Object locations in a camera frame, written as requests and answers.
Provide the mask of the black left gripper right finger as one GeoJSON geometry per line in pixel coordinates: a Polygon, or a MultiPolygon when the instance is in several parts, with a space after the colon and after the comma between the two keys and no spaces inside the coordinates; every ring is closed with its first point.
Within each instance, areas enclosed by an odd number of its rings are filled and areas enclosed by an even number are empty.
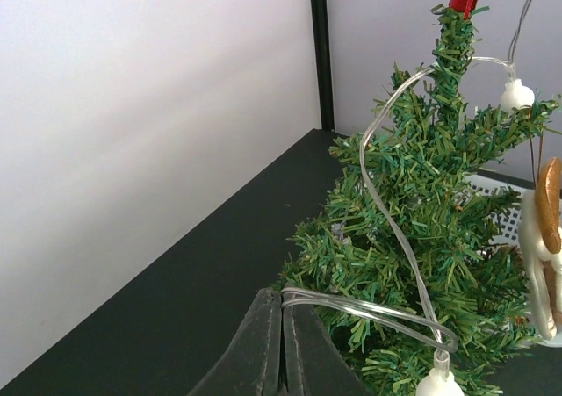
{"type": "Polygon", "coordinates": [[[311,306],[283,309],[283,337],[285,387],[289,395],[371,394],[343,361],[311,306]]]}

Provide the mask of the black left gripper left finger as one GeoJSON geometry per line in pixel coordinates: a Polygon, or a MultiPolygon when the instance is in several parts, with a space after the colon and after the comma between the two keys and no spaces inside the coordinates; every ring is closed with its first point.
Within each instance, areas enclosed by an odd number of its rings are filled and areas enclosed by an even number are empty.
{"type": "Polygon", "coordinates": [[[277,395],[282,343],[278,292],[260,290],[217,363],[190,391],[201,396],[277,395]]]}

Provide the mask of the wooden santa ornament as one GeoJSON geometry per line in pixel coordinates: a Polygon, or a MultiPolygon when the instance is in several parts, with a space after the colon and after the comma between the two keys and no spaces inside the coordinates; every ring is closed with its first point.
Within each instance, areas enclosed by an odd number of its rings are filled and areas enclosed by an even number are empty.
{"type": "Polygon", "coordinates": [[[560,183],[561,160],[554,157],[541,168],[535,188],[523,194],[518,226],[530,314],[545,340],[561,325],[560,183]]]}

